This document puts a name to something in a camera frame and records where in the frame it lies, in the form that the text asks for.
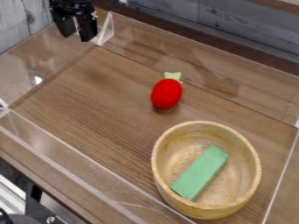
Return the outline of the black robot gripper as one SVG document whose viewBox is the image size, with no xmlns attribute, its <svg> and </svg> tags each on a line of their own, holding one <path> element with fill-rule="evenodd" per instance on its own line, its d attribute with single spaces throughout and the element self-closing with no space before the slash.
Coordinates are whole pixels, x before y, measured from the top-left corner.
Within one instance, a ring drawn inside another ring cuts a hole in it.
<svg viewBox="0 0 299 224">
<path fill-rule="evenodd" d="M 97 14 L 92 0 L 49 0 L 52 20 L 64 38 L 76 32 L 72 17 L 79 23 L 79 36 L 83 42 L 89 42 L 99 34 Z"/>
</svg>

